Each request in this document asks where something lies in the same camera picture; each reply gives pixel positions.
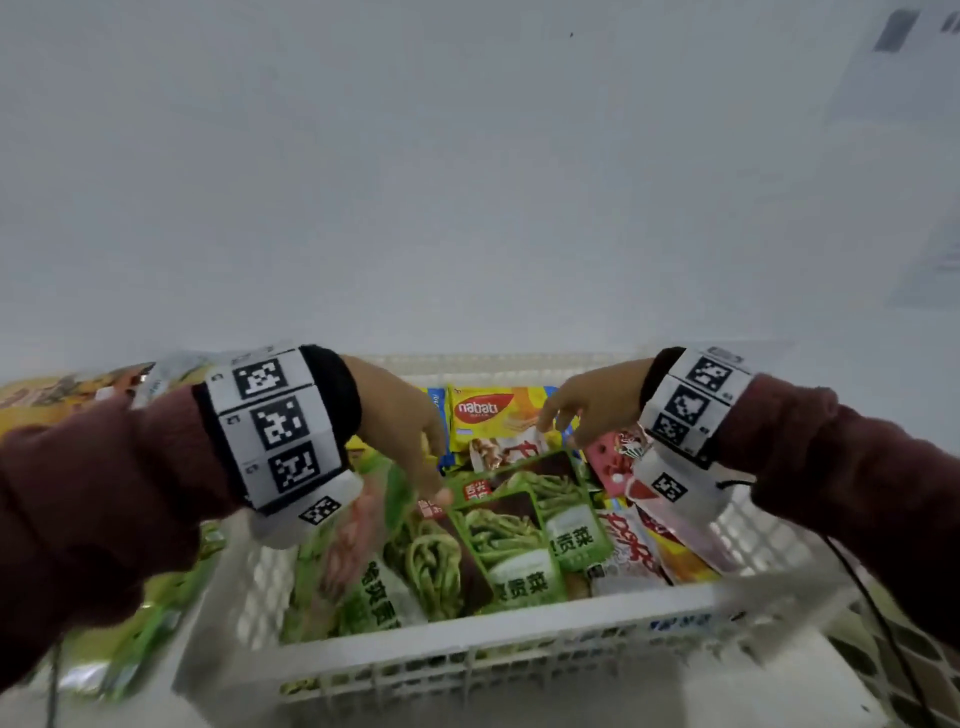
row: white background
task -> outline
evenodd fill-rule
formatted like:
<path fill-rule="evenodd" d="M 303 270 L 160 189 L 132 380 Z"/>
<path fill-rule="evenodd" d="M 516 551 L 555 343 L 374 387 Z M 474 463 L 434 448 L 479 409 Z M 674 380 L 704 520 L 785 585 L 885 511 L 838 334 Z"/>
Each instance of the white background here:
<path fill-rule="evenodd" d="M 825 123 L 884 18 L 875 0 L 5 0 L 0 378 L 288 336 L 773 339 L 796 342 L 780 373 L 956 449 L 960 319 L 883 302 L 955 212 L 960 144 Z"/>

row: white plastic basket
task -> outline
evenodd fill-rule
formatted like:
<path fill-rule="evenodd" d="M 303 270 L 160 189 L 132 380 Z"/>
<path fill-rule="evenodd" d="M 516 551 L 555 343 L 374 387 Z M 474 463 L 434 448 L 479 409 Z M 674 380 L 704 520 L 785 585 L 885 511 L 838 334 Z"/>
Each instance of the white plastic basket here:
<path fill-rule="evenodd" d="M 613 363 L 610 355 L 383 357 L 411 382 L 560 384 Z M 174 689 L 214 726 L 273 716 L 312 701 L 329 722 L 388 710 L 425 694 L 475 691 L 611 667 L 668 651 L 685 659 L 728 649 L 763 661 L 805 626 L 820 626 L 853 591 L 815 535 L 755 509 L 745 487 L 712 525 L 741 565 L 710 584 L 613 595 L 456 619 L 324 642 L 280 645 L 293 586 L 294 549 L 254 543 L 243 519 L 207 590 Z"/>

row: sleeve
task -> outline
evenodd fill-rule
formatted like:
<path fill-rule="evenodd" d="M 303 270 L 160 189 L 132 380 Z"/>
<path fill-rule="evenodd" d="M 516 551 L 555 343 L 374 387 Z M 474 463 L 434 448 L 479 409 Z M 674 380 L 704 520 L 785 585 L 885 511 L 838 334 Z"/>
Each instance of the sleeve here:
<path fill-rule="evenodd" d="M 662 374 L 644 383 L 648 398 L 679 358 L 661 356 Z M 918 626 L 960 647 L 949 578 L 960 558 L 960 460 L 840 405 L 829 389 L 767 375 L 750 383 L 710 447 L 723 465 L 756 475 L 757 507 L 839 541 Z"/>
<path fill-rule="evenodd" d="M 360 404 L 330 350 L 304 358 L 342 447 Z M 0 691 L 65 630 L 116 622 L 145 579 L 192 567 L 198 525 L 243 504 L 243 486 L 205 385 L 144 409 L 125 395 L 53 427 L 0 441 Z"/>

